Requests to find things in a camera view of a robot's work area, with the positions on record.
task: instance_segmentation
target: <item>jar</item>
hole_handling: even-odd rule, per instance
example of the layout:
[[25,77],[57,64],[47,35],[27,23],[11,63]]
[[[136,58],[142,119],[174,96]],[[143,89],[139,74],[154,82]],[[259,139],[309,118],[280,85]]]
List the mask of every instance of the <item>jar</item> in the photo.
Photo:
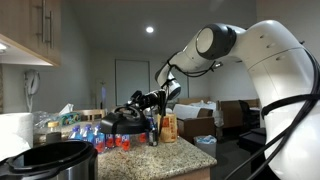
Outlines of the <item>jar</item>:
[[46,143],[55,143],[61,141],[61,128],[58,121],[48,123],[48,132],[46,134]]

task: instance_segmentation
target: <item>kitchen counter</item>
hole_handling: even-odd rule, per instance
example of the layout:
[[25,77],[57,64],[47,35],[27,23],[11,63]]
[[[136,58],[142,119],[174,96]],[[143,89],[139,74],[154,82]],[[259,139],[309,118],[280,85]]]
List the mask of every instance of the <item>kitchen counter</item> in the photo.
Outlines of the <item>kitchen counter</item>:
[[116,147],[99,154],[98,179],[210,179],[210,167],[216,164],[216,159],[179,137],[156,147],[133,144],[130,151]]

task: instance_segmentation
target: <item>floor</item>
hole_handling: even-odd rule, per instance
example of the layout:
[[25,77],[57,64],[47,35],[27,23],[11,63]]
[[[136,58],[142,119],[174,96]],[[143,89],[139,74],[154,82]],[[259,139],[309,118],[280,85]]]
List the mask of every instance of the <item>floor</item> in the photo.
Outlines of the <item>floor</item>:
[[[238,147],[237,135],[226,135],[217,143],[217,166],[211,169],[211,180],[223,180],[229,173],[250,157],[250,153]],[[250,176],[250,164],[238,171],[229,180],[247,179]]]

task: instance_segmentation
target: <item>chair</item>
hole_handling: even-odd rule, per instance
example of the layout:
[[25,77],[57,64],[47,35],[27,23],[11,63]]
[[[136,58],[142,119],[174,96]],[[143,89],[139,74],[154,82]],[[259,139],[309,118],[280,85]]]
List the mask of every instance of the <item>chair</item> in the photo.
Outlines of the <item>chair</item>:
[[94,121],[97,118],[101,119],[106,116],[106,112],[104,109],[76,110],[75,112],[81,113],[81,115],[85,117],[84,119],[87,121]]
[[243,128],[245,131],[260,127],[260,111],[251,110],[247,102],[239,100],[242,111]]

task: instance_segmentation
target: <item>paper towel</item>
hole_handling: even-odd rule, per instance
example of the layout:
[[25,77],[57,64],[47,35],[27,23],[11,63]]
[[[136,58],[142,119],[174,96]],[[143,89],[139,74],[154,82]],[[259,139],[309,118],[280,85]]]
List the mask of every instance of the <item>paper towel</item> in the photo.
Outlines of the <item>paper towel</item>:
[[9,113],[0,115],[1,134],[16,134],[33,147],[33,115],[31,113]]

